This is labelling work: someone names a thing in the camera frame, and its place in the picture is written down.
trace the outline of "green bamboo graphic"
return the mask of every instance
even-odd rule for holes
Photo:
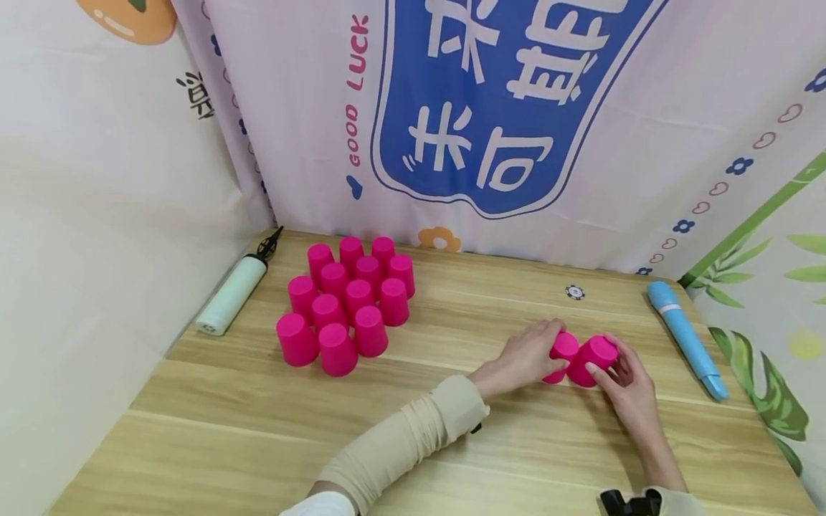
[[[788,183],[783,185],[783,188],[777,191],[771,198],[763,203],[762,206],[752,213],[740,226],[729,234],[723,241],[721,241],[714,249],[706,254],[697,264],[691,268],[686,275],[680,280],[680,285],[687,288],[694,282],[705,270],[711,267],[711,264],[724,253],[727,253],[734,247],[744,236],[754,231],[762,222],[778,208],[783,206],[789,199],[791,199],[797,192],[810,182],[815,180],[823,171],[826,170],[826,151],[818,154],[808,165],[803,167],[803,170]]]

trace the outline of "white sleeve cuff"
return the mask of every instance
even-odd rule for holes
[[[293,505],[281,516],[356,516],[356,511],[346,496],[324,491]]]

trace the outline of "black object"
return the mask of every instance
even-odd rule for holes
[[[625,501],[618,490],[605,491],[600,494],[608,516],[659,516],[662,507],[662,495],[655,489],[645,491],[645,496]]]
[[[275,249],[278,247],[278,238],[281,236],[282,231],[284,231],[284,226],[278,226],[275,233],[269,235],[266,239],[261,240],[258,250],[254,253],[247,254],[244,257],[246,258],[249,256],[250,258],[255,258],[263,263],[264,266],[268,267],[268,261],[275,254]]]

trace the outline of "upside-down cup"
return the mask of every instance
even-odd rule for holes
[[[321,291],[325,294],[332,294],[342,305],[348,283],[347,271],[341,263],[327,263],[321,269]]]
[[[312,316],[316,322],[316,331],[321,331],[328,324],[342,324],[347,326],[344,310],[339,298],[332,294],[321,294],[312,302]]]
[[[396,245],[389,236],[376,237],[373,243],[370,244],[370,254],[378,260],[379,267],[381,267],[382,275],[384,276],[387,274],[387,266],[390,263],[390,258],[396,255]]]
[[[413,281],[413,259],[406,254],[397,254],[390,258],[387,265],[387,277],[395,277],[405,284],[407,299],[415,294],[415,282]]]
[[[296,276],[287,284],[292,311],[301,314],[308,324],[313,324],[312,302],[318,297],[316,284],[309,276]]]
[[[300,314],[285,314],[275,324],[284,362],[293,367],[312,364],[319,353],[318,340]]]
[[[376,304],[373,288],[364,280],[352,280],[347,285],[345,297],[347,317],[351,323],[355,322],[356,314],[361,307]]]
[[[545,383],[559,383],[562,381],[567,369],[571,366],[571,363],[573,363],[574,358],[577,357],[577,352],[579,352],[579,342],[577,338],[567,331],[559,332],[557,339],[553,342],[550,355],[554,360],[568,360],[568,366],[559,371],[552,372],[543,378],[542,381]]]
[[[347,277],[356,278],[356,262],[364,256],[364,246],[361,240],[354,236],[346,236],[339,241],[339,262],[344,265]]]
[[[354,326],[359,355],[373,358],[387,350],[387,329],[378,308],[373,305],[362,306],[356,312]]]
[[[401,326],[407,321],[411,311],[407,305],[407,292],[402,280],[389,277],[382,282],[378,307],[382,311],[382,320],[387,326]]]
[[[382,266],[374,256],[362,256],[356,262],[356,279],[364,280],[373,289],[373,296],[378,297],[382,286]]]
[[[588,362],[595,364],[603,371],[607,371],[609,367],[614,365],[620,352],[617,347],[608,341],[602,335],[594,335],[579,348],[577,357],[568,366],[567,375],[572,382],[580,387],[593,387],[596,385],[596,380],[585,369]]]
[[[330,376],[346,376],[358,364],[358,353],[347,326],[333,323],[318,333],[321,368]]]
[[[321,269],[327,263],[334,262],[333,251],[327,244],[313,244],[307,250],[307,264],[310,266],[310,277],[316,288],[321,290]]]

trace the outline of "orange flower graphic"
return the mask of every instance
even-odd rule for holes
[[[419,232],[419,247],[456,253],[462,248],[462,240],[453,236],[453,231],[437,225]]]

